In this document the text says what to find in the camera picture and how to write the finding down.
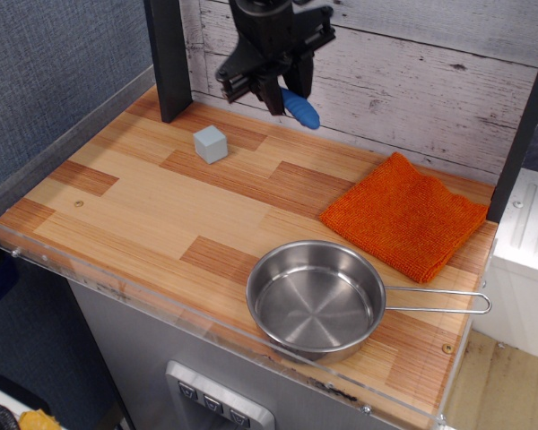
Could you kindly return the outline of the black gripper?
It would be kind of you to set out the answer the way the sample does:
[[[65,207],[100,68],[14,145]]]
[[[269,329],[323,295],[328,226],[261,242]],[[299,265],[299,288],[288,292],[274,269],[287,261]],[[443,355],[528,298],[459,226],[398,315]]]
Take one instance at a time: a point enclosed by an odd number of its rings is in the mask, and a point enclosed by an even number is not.
[[[315,52],[335,39],[329,5],[300,12],[293,1],[231,1],[238,43],[215,78],[232,103],[252,93],[272,116],[282,116],[279,80],[307,99],[312,90]]]

